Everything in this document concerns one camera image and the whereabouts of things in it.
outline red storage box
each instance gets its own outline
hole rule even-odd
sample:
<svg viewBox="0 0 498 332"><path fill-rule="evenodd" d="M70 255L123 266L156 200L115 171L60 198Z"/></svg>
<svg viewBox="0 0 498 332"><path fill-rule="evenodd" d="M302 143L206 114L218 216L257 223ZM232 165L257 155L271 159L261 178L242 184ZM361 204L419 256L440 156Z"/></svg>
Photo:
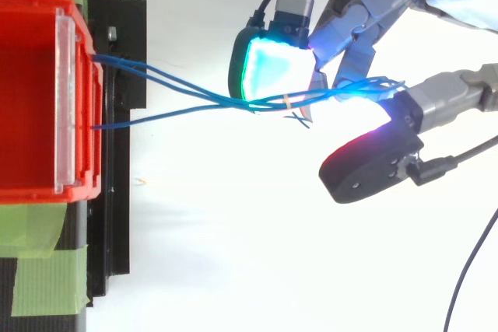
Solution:
<svg viewBox="0 0 498 332"><path fill-rule="evenodd" d="M73 0L0 0L0 204L100 193L102 68Z"/></svg>

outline white backdrop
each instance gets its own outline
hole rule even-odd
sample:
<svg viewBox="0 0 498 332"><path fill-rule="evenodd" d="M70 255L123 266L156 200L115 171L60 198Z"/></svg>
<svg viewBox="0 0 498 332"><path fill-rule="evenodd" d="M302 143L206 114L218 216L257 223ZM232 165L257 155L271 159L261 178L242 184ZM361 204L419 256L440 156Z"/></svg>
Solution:
<svg viewBox="0 0 498 332"><path fill-rule="evenodd" d="M261 0L147 1L149 63L227 93L233 40ZM371 75L412 85L497 62L497 46L496 35L410 11L377 45ZM197 104L149 83L148 109L134 117ZM497 120L462 115L423 136L423 156L463 152L494 136ZM132 186L132 274L111 279L88 331L442 331L461 268L498 208L498 151L426 187L406 181L342 206L317 171L348 126L336 110L328 135L234 111L133 128L132 183L147 184ZM452 332L498 330L497 247L495 230Z"/></svg>

